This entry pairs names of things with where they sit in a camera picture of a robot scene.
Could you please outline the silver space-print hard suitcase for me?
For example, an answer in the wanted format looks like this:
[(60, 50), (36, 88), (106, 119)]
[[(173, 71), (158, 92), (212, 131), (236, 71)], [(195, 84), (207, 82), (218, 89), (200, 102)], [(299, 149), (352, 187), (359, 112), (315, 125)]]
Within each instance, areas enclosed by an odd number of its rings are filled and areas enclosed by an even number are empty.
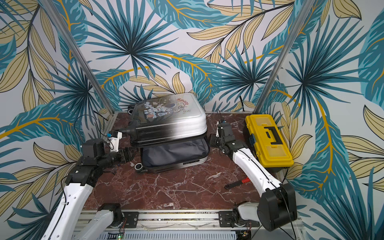
[(148, 99), (128, 107), (130, 122), (116, 131), (140, 152), (137, 172), (161, 173), (204, 163), (209, 156), (206, 113), (190, 93)]

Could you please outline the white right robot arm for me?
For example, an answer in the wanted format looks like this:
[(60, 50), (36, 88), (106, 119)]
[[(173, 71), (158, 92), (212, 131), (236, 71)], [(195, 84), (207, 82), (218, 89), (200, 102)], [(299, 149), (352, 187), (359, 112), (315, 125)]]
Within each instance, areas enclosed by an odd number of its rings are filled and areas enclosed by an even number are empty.
[(230, 123), (217, 122), (217, 132), (210, 136), (210, 146), (220, 149), (239, 166), (260, 195), (258, 203), (236, 205), (235, 220), (259, 222), (269, 232), (297, 220), (294, 188), (282, 184), (259, 163), (246, 143), (235, 138)]

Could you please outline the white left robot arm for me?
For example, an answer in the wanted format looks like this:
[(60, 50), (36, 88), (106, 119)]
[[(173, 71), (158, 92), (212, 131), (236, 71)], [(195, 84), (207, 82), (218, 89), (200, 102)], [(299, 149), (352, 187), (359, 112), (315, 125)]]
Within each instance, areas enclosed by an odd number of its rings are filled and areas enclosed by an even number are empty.
[(131, 161), (129, 148), (119, 149), (121, 137), (109, 137), (110, 152), (103, 139), (83, 144), (83, 155), (70, 171), (59, 206), (42, 236), (43, 240), (95, 240), (107, 228), (120, 229), (127, 219), (119, 204), (103, 204), (92, 220), (74, 234), (82, 209), (105, 169)]

